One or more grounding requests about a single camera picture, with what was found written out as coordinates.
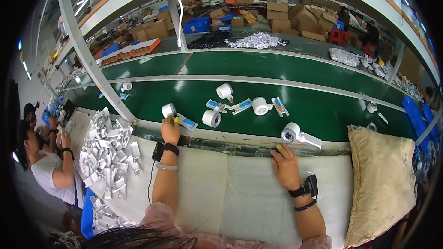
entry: blue tray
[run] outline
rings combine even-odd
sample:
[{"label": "blue tray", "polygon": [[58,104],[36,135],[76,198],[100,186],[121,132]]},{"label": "blue tray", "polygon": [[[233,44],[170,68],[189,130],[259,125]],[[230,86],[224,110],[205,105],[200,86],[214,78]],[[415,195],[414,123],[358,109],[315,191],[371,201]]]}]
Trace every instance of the blue tray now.
[{"label": "blue tray", "polygon": [[92,222],[94,221],[94,214],[92,213],[92,202],[89,198],[91,195],[97,197],[95,193],[88,187],[86,188],[85,203],[83,204],[83,212],[81,213],[81,233],[90,239],[94,236],[92,233]]}]

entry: bangle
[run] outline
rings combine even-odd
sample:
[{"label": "bangle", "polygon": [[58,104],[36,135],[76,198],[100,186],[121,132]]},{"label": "bangle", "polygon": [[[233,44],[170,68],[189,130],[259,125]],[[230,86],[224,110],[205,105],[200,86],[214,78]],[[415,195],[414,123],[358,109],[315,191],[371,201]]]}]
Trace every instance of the bangle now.
[{"label": "bangle", "polygon": [[306,206],[301,207],[301,208],[297,208],[297,207],[295,207],[294,210],[295,210],[295,211],[303,211],[303,210],[305,210],[305,209],[309,209],[309,208],[312,207],[316,202],[317,202],[317,199],[313,199],[312,202],[309,203],[309,204],[307,204]]}]

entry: hand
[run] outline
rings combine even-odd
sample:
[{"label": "hand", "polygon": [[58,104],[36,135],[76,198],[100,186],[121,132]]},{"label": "hand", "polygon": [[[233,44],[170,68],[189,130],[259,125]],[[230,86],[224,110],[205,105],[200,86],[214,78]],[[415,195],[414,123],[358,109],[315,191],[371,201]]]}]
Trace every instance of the hand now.
[{"label": "hand", "polygon": [[179,117],[172,120],[172,114],[162,120],[162,137],[165,143],[177,146],[180,138]]},{"label": "hand", "polygon": [[62,148],[71,148],[71,137],[68,135],[68,133],[64,132],[62,133]]},{"label": "hand", "polygon": [[299,173],[299,158],[286,144],[277,145],[276,151],[271,151],[271,155],[275,158],[272,160],[272,168],[274,174],[280,184],[284,185],[291,191],[299,189],[304,183]]},{"label": "hand", "polygon": [[48,122],[49,122],[49,126],[50,126],[51,130],[56,130],[57,129],[57,121],[55,120],[54,116],[51,116],[48,119]]}]

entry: person in background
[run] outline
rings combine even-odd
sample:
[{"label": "person in background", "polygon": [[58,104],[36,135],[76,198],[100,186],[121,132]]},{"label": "person in background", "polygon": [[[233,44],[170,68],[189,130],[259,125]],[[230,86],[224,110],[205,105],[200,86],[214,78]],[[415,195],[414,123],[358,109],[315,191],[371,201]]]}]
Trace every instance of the person in background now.
[{"label": "person in background", "polygon": [[[37,107],[32,105],[31,103],[27,103],[23,110],[23,117],[26,121],[29,122],[30,128],[34,131],[37,124],[37,116],[36,116]],[[48,119],[48,123],[50,126],[48,139],[44,138],[39,133],[36,133],[36,137],[39,141],[39,149],[46,151],[48,153],[54,153],[57,149],[56,145],[56,136],[57,136],[57,121],[53,116]]]},{"label": "person in background", "polygon": [[345,24],[345,28],[343,29],[343,31],[347,32],[349,30],[349,21],[351,20],[351,18],[349,17],[348,9],[345,6],[341,6],[340,11],[337,13],[335,18]]},{"label": "person in background", "polygon": [[[180,137],[179,120],[172,115],[161,124],[163,140],[169,149],[163,151],[160,164],[169,170],[159,169],[152,189],[152,204],[145,210],[145,217],[139,225],[106,230],[82,244],[82,248],[269,248],[263,242],[240,241],[225,236],[185,232],[174,226],[178,203],[176,146]],[[272,151],[270,164],[279,182],[291,191],[304,183],[299,174],[298,157],[292,150],[277,145]],[[311,195],[294,198],[297,228],[302,238],[302,249],[331,248],[332,240],[326,235],[326,226],[319,208]]]},{"label": "person in background", "polygon": [[23,170],[30,169],[37,183],[50,195],[82,209],[83,181],[74,168],[69,135],[61,134],[63,161],[54,153],[40,150],[37,134],[28,121],[20,120],[17,135],[16,155]]}]

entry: cap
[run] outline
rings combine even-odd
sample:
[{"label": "cap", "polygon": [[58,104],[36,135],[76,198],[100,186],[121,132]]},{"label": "cap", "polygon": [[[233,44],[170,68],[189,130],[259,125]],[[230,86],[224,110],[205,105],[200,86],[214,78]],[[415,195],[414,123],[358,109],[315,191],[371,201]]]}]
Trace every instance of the cap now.
[{"label": "cap", "polygon": [[25,105],[25,108],[23,109],[23,119],[26,119],[26,117],[30,113],[34,113],[36,110],[37,110],[37,108],[35,106],[33,106],[31,103],[27,103]]}]

